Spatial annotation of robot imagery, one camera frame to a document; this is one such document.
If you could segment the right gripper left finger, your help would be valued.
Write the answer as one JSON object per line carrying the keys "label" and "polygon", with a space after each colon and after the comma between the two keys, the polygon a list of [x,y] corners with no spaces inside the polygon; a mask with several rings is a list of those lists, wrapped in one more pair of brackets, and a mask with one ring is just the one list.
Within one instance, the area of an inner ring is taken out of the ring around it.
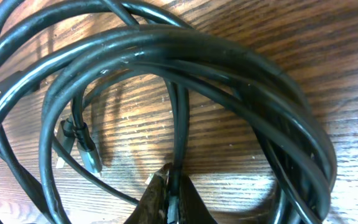
{"label": "right gripper left finger", "polygon": [[165,224],[167,222],[167,180],[172,163],[156,171],[139,204],[124,222],[125,224]]}

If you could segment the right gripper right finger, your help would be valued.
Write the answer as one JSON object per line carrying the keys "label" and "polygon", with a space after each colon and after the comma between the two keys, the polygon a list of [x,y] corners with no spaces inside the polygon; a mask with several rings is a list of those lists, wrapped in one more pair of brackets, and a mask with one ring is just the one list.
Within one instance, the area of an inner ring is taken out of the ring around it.
{"label": "right gripper right finger", "polygon": [[187,175],[181,176],[179,201],[180,223],[217,224]]}

